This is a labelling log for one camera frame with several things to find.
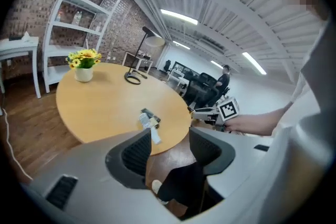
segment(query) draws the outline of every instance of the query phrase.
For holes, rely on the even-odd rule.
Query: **white shelving unit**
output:
[[[108,23],[110,22],[112,15],[120,3],[121,0],[117,0],[114,6],[112,7],[112,10],[106,10],[101,5],[103,4],[104,0],[101,2],[101,5],[97,5],[89,0],[56,0],[52,11],[50,13],[49,21],[46,27],[44,42],[43,42],[43,77],[44,82],[46,86],[46,92],[50,92],[49,85],[59,82],[63,75],[69,70],[69,66],[52,66],[48,67],[48,58],[49,57],[56,57],[56,56],[68,56],[70,52],[76,52],[78,50],[83,49],[83,47],[79,46],[59,46],[59,45],[53,45],[50,44],[50,38],[51,38],[51,32],[53,27],[64,27],[64,28],[71,28],[79,31],[83,31],[87,34],[94,34],[99,36],[97,45],[96,45],[96,51],[99,51],[100,43],[103,38],[104,32],[107,28]],[[57,13],[59,11],[59,8],[62,4],[62,2],[69,3],[72,5],[75,5],[81,9],[84,9],[88,12],[91,12],[95,15],[97,14],[106,14],[107,20],[105,21],[105,24],[102,26],[101,31],[95,31],[94,29],[91,29],[92,24],[90,28],[81,27],[78,25],[73,24],[67,24],[62,22],[55,21]]]

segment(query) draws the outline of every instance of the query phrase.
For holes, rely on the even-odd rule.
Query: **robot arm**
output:
[[[212,108],[201,108],[192,111],[192,118],[214,125],[215,129],[223,131],[224,122],[239,115],[237,100],[232,97],[217,101]]]

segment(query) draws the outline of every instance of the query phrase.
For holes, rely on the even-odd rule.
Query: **white side table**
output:
[[[128,55],[131,55],[131,56],[133,56],[133,57],[136,57],[136,58],[138,59],[138,63],[136,64],[136,68],[135,68],[136,70],[139,70],[139,67],[140,67],[140,64],[141,64],[142,61],[150,62],[149,67],[148,67],[148,70],[147,70],[147,72],[146,72],[146,74],[148,74],[149,70],[150,70],[151,67],[152,67],[153,61],[151,61],[151,60],[147,60],[147,59],[145,59],[145,58],[141,58],[141,57],[139,57],[139,56],[135,56],[134,54],[131,54],[131,53],[129,53],[128,51],[126,51],[126,52],[125,52],[125,55],[124,55],[124,59],[122,60],[122,64],[121,64],[122,66],[125,65],[125,61],[126,61],[127,54],[128,54]]]
[[[26,41],[22,40],[9,41],[8,38],[0,40],[0,61],[18,56],[28,55],[30,52],[32,52],[35,92],[36,97],[41,98],[41,93],[37,79],[37,45],[38,45],[38,37],[29,37]],[[5,93],[1,71],[0,71],[0,88],[1,92]]]
[[[168,75],[167,81],[170,80],[170,78],[179,81],[179,78],[173,76],[173,73],[179,74],[181,77],[184,77],[184,74],[182,72],[179,72],[179,71],[173,69],[172,71],[170,71],[170,74]]]
[[[180,84],[188,85],[189,81],[187,79],[185,79],[185,78],[179,78],[179,83],[176,86],[176,90],[178,89],[178,87],[180,86]]]

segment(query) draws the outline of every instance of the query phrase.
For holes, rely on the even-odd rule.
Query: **desk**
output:
[[[67,72],[56,92],[58,112],[69,131],[83,143],[135,130],[142,130],[141,109],[147,108],[161,118],[157,130],[162,142],[152,142],[151,155],[169,150],[188,133],[191,116],[177,92],[162,81],[141,76],[140,85],[127,83],[128,67],[99,63],[90,82],[75,80]]]
[[[147,70],[147,72],[146,72],[146,74],[148,74],[149,70],[150,70],[151,67],[152,67],[153,61],[151,61],[151,60],[147,60],[147,59],[142,58],[142,57],[140,57],[140,56],[135,56],[134,54],[132,54],[132,53],[126,51],[126,52],[125,52],[125,55],[124,55],[124,59],[122,60],[122,64],[121,64],[122,66],[125,64],[127,54],[130,55],[130,56],[136,57],[136,58],[138,59],[138,63],[136,64],[136,68],[135,68],[136,70],[139,70],[139,67],[140,67],[140,64],[141,64],[142,61],[150,62],[149,67],[148,67],[148,70]]]
[[[178,89],[178,87],[180,86],[180,84],[183,84],[183,85],[188,85],[189,84],[189,81],[185,78],[179,78],[179,83],[177,84],[176,86],[176,90]]]
[[[172,79],[174,79],[174,80],[178,80],[178,79],[179,79],[179,77],[175,77],[175,76],[173,76],[173,73],[179,74],[181,77],[184,77],[184,73],[179,72],[179,71],[173,69],[173,70],[169,73],[167,81],[170,80],[170,78],[172,78]]]
[[[40,89],[38,86],[37,79],[37,45],[38,45],[38,37],[29,37],[28,40],[12,40],[3,39],[0,40],[0,61],[28,55],[29,52],[32,52],[32,65],[33,65],[33,78],[34,78],[34,86],[36,97],[41,98]],[[5,88],[2,81],[2,72],[0,71],[0,88],[1,92],[5,93]]]

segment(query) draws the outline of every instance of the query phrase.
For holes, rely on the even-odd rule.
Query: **white wall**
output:
[[[208,59],[202,58],[191,50],[171,46],[163,56],[159,69],[163,70],[165,62],[175,61],[195,70],[197,73],[207,73],[218,79],[222,70]],[[234,74],[230,79],[229,96],[237,99],[241,114],[266,113],[284,107],[290,100],[295,86],[273,81],[266,77]]]
[[[260,114],[288,104],[295,86],[255,77],[234,74],[229,96],[236,98],[241,114]]]
[[[215,79],[218,79],[222,75],[221,68],[216,67],[209,60],[200,57],[191,50],[170,46],[166,55],[164,55],[162,58],[158,69],[163,70],[167,60],[171,61],[170,68],[173,68],[175,62],[179,62],[199,74],[204,72],[214,77]]]

